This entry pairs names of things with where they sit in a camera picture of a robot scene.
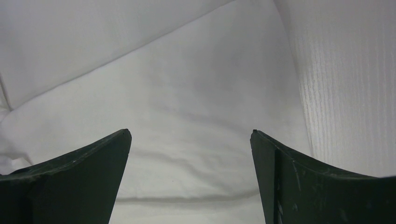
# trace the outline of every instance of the wrinkled white sheet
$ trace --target wrinkled white sheet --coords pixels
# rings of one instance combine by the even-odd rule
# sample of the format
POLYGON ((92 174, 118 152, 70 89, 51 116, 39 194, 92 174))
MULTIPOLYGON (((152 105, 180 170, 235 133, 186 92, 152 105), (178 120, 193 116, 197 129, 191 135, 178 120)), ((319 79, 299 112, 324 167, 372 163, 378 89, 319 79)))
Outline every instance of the wrinkled white sheet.
POLYGON ((8 103, 2 85, 0 85, 0 122, 9 113, 8 103))
POLYGON ((36 164, 121 128, 133 140, 111 223, 264 223, 252 130, 311 154, 274 3, 229 3, 28 101, 0 147, 36 164))
POLYGON ((2 0, 0 73, 11 108, 232 0, 2 0))
POLYGON ((23 157, 18 157, 18 154, 0 154, 0 175, 8 175, 18 169, 30 167, 31 165, 23 157))
POLYGON ((313 157, 396 175, 396 0, 275 0, 313 157))

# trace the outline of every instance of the textured white fabric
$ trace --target textured white fabric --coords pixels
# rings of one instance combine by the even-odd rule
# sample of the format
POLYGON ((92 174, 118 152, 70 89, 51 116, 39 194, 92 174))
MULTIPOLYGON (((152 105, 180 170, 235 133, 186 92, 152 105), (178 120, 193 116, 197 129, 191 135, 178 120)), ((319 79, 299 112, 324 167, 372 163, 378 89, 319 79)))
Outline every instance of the textured white fabric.
POLYGON ((12 108, 231 0, 2 0, 0 73, 12 108))
POLYGON ((8 103, 0 86, 0 122, 9 113, 8 103))
POLYGON ((263 223, 252 130, 310 154, 274 3, 220 7, 28 101, 0 134, 39 163, 121 128, 133 140, 111 223, 263 223))
POLYGON ((12 159, 11 157, 9 157, 7 155, 0 154, 0 174, 1 175, 8 175, 18 169, 30 167, 31 165, 32 164, 30 164, 24 158, 12 159))
POLYGON ((275 0, 314 157, 396 175, 396 1, 275 0))

